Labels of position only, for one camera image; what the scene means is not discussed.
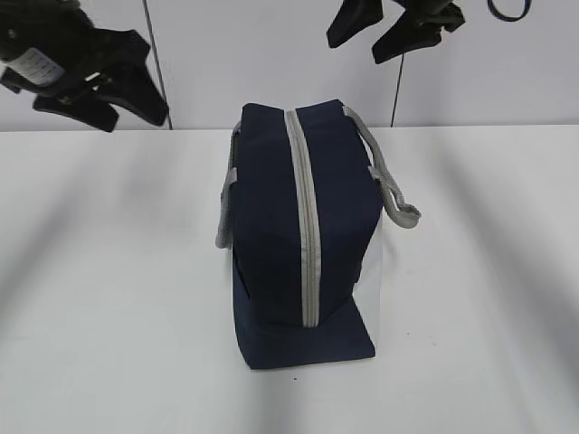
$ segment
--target insulated lunch bag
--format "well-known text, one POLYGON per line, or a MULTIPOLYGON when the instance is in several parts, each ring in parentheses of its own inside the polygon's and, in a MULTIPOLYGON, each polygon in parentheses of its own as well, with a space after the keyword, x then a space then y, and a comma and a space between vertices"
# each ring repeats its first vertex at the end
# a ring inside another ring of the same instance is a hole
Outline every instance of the insulated lunch bag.
POLYGON ((403 228, 421 216, 352 109, 243 108, 216 245, 233 249, 235 331, 252 369, 375 355, 353 290, 383 207, 403 228))

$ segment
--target white tabletop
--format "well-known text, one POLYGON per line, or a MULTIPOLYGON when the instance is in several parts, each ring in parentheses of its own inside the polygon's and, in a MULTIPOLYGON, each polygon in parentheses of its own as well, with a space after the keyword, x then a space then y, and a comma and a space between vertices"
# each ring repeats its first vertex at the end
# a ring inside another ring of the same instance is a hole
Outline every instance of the white tabletop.
POLYGON ((214 247, 229 132, 0 135, 0 432, 579 430, 579 127, 377 129, 378 356, 243 363, 214 247))

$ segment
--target white tag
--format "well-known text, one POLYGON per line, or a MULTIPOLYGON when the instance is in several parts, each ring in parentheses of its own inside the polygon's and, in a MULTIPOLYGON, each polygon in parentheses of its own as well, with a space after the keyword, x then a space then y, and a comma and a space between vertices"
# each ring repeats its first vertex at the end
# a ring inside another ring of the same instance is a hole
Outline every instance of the white tag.
POLYGON ((29 48, 18 59, 14 59, 6 65, 31 83, 42 88, 50 86, 66 72, 61 65, 35 48, 29 48))

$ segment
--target zipper track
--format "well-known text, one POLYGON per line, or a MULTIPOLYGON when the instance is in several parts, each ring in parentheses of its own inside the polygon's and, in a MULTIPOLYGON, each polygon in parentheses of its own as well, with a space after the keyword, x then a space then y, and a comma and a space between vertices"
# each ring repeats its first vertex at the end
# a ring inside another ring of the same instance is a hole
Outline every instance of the zipper track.
POLYGON ((319 323, 319 281, 321 276, 321 241, 318 205, 311 173, 308 143, 297 111, 285 114, 291 158, 298 194, 299 235, 301 238, 301 304, 304 327, 319 323))

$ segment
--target gray handle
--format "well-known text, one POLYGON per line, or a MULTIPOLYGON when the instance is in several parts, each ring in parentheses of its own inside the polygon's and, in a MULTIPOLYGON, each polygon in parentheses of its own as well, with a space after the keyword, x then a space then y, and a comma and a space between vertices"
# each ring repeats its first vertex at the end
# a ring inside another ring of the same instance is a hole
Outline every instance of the gray handle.
POLYGON ((219 228, 215 245, 218 249, 230 249, 233 245, 233 222, 232 222, 232 203, 230 189, 237 182, 237 167, 233 167, 233 156, 235 155, 239 134, 242 131, 242 123, 239 122, 232 132, 231 149, 229 151, 229 164, 227 166, 227 176, 223 183, 221 191, 221 217, 219 219, 219 228))
POLYGON ((372 177, 380 183, 380 190, 384 199, 384 209, 386 210, 386 214, 388 214, 392 221, 401 228, 411 229, 415 227, 422 215, 420 214, 420 211, 409 203, 406 203, 404 200, 404 195, 402 194, 400 187, 394 178, 392 178, 390 172, 388 172, 384 156, 382 155, 382 151, 380 150, 380 146, 375 137, 365 125, 364 121, 350 107, 344 106, 344 114, 349 118, 352 118, 360 136, 362 136, 364 141, 370 147, 372 158, 374 159, 374 167, 370 166, 368 170, 372 177))

